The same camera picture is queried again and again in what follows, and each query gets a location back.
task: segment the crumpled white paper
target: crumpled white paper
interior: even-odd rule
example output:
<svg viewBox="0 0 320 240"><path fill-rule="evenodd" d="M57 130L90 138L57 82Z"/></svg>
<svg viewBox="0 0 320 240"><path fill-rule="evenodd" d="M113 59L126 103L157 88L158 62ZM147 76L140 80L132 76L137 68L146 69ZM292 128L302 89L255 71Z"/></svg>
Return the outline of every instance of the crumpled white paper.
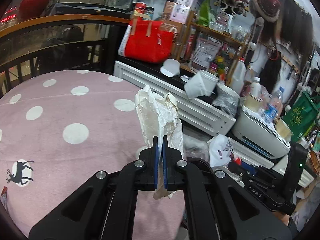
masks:
<svg viewBox="0 0 320 240"><path fill-rule="evenodd" d="M163 136L168 138L168 145L181 152L183 157L182 124L179 118L175 97L164 94L164 97L153 93L149 85L139 90L135 97L135 106L139 117L142 135L148 148L152 147L153 136L158 136L159 153L162 153ZM168 196L172 192L164 189L162 157L159 154L158 190L155 199Z"/></svg>

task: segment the metal screw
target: metal screw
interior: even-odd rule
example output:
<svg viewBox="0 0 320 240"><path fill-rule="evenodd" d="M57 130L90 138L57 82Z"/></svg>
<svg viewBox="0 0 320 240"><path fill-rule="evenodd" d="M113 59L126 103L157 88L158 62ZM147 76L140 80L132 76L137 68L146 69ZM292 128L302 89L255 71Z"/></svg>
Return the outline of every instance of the metal screw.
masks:
<svg viewBox="0 0 320 240"><path fill-rule="evenodd" d="M177 165L179 167L185 167L185 166L187 166L187 162L185 160L179 160L179 161L177 161Z"/></svg>
<svg viewBox="0 0 320 240"><path fill-rule="evenodd" d="M222 179L226 176L226 173L224 171L216 171L215 175L217 178Z"/></svg>
<svg viewBox="0 0 320 240"><path fill-rule="evenodd" d="M144 165L144 161L141 161L141 160L137 160L134 163L134 166L136 167L142 167L143 165Z"/></svg>
<svg viewBox="0 0 320 240"><path fill-rule="evenodd" d="M98 171L97 174L96 174L96 177L98 179L104 179L106 177L106 172L105 171Z"/></svg>

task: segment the person's hand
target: person's hand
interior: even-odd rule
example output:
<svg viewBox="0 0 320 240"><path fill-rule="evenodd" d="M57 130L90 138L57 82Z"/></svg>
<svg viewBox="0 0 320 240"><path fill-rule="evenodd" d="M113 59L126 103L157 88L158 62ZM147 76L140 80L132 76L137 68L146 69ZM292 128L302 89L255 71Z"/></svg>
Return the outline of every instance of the person's hand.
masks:
<svg viewBox="0 0 320 240"><path fill-rule="evenodd" d="M284 223L286 226L288 226L288 224L289 224L289 219L290 219L290 216L289 216L289 215L287 215L287 214L285 214L285 213L282 213L282 212L280 212L280 211L273 212L273 214L274 214L277 218L279 218L279 219L282 221L282 223Z"/></svg>

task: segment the red shopping bag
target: red shopping bag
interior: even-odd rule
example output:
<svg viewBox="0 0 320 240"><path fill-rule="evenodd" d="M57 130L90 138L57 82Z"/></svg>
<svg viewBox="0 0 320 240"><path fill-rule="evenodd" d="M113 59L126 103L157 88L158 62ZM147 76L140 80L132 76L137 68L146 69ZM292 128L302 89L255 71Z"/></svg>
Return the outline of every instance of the red shopping bag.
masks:
<svg viewBox="0 0 320 240"><path fill-rule="evenodd" d="M119 55L150 63L165 61L171 51L172 32L160 31L160 21L130 22L119 48Z"/></svg>

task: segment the white drawer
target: white drawer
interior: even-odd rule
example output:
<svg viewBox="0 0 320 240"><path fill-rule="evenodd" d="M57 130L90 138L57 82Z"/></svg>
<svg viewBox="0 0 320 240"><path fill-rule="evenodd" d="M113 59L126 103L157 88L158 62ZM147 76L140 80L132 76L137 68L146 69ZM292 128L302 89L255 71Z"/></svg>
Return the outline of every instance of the white drawer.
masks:
<svg viewBox="0 0 320 240"><path fill-rule="evenodd" d="M149 85L161 96L172 93L177 100L180 118L212 136L226 135L236 122L214 106L198 98L189 100L183 90L122 62L116 61L114 75L140 88Z"/></svg>

